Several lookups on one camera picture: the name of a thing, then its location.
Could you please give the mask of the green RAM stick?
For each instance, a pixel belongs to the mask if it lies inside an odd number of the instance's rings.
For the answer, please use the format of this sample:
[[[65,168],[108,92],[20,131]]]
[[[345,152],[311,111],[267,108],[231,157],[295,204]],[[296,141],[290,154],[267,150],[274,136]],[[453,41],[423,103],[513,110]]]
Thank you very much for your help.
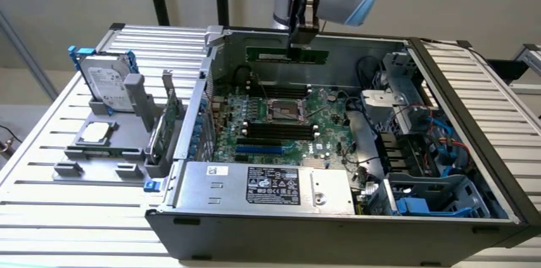
[[[299,55],[292,58],[287,55],[286,48],[246,47],[246,61],[274,62],[274,63],[306,63],[325,64],[329,58],[329,51],[302,49]]]
[[[80,150],[80,151],[107,151],[107,152],[139,152],[142,151],[140,148],[130,148],[130,147],[111,147],[111,146],[77,146],[71,145],[65,147],[65,150]]]

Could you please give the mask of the black expansion slot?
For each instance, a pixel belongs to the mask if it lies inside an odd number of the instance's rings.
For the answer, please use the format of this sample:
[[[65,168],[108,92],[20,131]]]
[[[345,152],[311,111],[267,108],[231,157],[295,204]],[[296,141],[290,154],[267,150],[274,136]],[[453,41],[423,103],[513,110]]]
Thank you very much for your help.
[[[282,146],[282,141],[278,139],[238,138],[236,144],[250,146]]]

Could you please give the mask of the blue expansion slot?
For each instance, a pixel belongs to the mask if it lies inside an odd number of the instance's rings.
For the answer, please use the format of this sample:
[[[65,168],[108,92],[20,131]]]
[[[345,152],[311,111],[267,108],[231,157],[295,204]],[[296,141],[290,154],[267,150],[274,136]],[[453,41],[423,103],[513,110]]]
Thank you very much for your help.
[[[235,152],[258,155],[283,155],[284,150],[280,146],[236,146]]]

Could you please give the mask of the CPU socket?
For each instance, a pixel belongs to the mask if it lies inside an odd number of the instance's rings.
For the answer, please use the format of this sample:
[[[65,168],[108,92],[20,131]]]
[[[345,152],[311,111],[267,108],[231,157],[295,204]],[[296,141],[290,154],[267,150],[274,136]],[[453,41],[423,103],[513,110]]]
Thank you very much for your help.
[[[255,119],[264,123],[303,124],[307,122],[301,99],[260,99]]]

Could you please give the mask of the green motherboard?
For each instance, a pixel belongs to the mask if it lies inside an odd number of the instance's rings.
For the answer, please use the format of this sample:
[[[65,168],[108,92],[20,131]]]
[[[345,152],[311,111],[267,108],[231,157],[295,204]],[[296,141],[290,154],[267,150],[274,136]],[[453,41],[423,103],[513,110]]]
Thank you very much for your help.
[[[256,104],[260,99],[250,96],[252,84],[219,86],[212,101],[212,116],[216,129],[216,145],[212,160],[216,162],[259,163],[266,165],[302,166],[305,158],[325,158],[327,169],[350,168],[353,164],[343,155],[355,150],[346,116],[346,94],[335,87],[306,84],[306,97],[302,99],[306,123],[313,123],[314,141],[280,140],[283,155],[236,153],[238,138],[247,138],[247,122],[255,121]]]

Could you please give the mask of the small chipset heatsink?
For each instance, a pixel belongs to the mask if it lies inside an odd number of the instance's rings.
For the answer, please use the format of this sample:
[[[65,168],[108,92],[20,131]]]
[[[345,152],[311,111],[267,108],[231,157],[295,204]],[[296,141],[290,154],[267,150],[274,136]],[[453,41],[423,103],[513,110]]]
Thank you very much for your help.
[[[305,158],[301,163],[303,167],[311,167],[315,169],[327,169],[330,165],[325,158]]]

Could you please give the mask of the green graphics card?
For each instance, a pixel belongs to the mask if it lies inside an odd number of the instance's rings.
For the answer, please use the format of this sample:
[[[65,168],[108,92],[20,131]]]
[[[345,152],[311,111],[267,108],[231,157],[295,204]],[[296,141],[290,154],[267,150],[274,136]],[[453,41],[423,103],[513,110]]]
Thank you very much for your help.
[[[162,74],[162,81],[167,93],[167,102],[162,110],[160,117],[158,118],[158,123],[151,133],[148,146],[146,148],[146,157],[150,163],[154,165],[160,163],[167,154],[176,120],[180,118],[180,114],[183,113],[183,107],[176,97],[172,82],[172,72],[171,70],[163,70]]]

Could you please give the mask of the black fan shroud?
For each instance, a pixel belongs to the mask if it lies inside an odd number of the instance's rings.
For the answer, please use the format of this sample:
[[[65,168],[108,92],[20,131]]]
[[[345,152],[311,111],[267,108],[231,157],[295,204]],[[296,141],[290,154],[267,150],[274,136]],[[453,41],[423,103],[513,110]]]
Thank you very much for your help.
[[[426,177],[431,171],[425,160],[426,142],[421,134],[395,135],[381,132],[378,153],[383,173],[405,173],[414,177]]]

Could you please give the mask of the grey parts rack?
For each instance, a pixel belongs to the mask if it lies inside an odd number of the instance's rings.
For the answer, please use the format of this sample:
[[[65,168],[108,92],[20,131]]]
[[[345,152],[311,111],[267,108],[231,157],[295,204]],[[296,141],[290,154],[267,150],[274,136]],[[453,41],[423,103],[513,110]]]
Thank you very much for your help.
[[[146,157],[148,140],[166,105],[155,104],[154,97],[144,91],[144,76],[131,73],[123,84],[128,91],[134,112],[108,113],[101,102],[91,101],[91,113],[71,145],[140,148],[139,152],[77,151],[64,149],[64,159],[53,166],[53,180],[72,184],[111,184],[140,186],[146,180],[168,174],[172,164],[174,145],[179,138],[183,113],[176,120],[167,154],[158,165]],[[113,130],[104,141],[81,143],[79,137],[89,122],[113,122]]]

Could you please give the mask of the silver power supply unit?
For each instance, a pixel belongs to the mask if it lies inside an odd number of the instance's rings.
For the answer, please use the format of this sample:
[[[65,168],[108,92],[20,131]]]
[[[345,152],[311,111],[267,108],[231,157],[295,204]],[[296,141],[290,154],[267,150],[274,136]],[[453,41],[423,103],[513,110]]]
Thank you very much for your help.
[[[234,215],[354,215],[345,170],[287,165],[190,162],[178,208]]]

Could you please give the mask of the silver CPU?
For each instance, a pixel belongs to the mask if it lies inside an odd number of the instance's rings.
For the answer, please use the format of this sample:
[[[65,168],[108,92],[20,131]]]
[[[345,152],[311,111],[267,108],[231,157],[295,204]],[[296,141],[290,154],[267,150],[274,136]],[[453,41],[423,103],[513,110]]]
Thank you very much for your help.
[[[81,143],[99,143],[104,141],[112,130],[113,122],[89,122],[81,132],[79,141]]]

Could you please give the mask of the grey blue disk bay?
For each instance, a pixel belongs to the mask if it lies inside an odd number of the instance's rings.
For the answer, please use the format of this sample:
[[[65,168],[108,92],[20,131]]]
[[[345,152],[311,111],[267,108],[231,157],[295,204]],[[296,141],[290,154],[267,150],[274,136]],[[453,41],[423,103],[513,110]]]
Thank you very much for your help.
[[[442,218],[492,217],[477,187],[465,175],[414,177],[389,173],[383,179],[393,215]]]

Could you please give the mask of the blue plastic clip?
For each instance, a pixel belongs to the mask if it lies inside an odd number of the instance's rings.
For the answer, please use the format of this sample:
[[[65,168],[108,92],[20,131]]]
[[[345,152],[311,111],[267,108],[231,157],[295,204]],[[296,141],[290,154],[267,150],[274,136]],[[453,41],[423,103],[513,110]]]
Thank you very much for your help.
[[[143,185],[143,191],[146,193],[159,193],[163,191],[163,179],[148,179]]]

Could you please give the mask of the black open PC case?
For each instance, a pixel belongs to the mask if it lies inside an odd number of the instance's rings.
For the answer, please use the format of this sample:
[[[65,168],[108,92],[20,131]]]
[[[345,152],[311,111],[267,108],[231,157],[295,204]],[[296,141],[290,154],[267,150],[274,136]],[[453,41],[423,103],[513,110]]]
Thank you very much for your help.
[[[207,30],[174,163],[167,176],[156,178],[163,191],[146,193],[160,199],[144,217],[168,254],[179,260],[449,267],[488,248],[512,248],[541,234],[541,213],[509,168],[538,162],[541,126],[470,44],[329,34],[303,48],[329,51],[325,64],[246,61],[246,47],[286,48],[286,41],[280,30]],[[383,131],[367,116],[362,92],[393,52],[409,53],[418,67],[413,82],[427,114],[411,116],[411,134],[426,142],[427,177],[465,175],[492,214],[488,219],[390,213],[383,192],[389,173],[378,151]],[[343,158],[353,166],[330,170],[347,173],[354,215],[206,214],[178,208],[186,165],[216,162],[216,89],[246,82],[311,84],[346,94],[355,150]]]

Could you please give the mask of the hard disk with blue bracket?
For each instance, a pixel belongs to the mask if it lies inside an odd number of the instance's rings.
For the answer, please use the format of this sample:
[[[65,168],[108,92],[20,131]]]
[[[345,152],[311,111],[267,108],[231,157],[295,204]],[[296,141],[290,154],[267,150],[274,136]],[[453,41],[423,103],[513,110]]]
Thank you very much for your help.
[[[123,81],[130,73],[139,73],[135,54],[97,52],[95,48],[68,48],[75,69],[81,73],[91,95],[104,103],[107,112],[134,112]]]

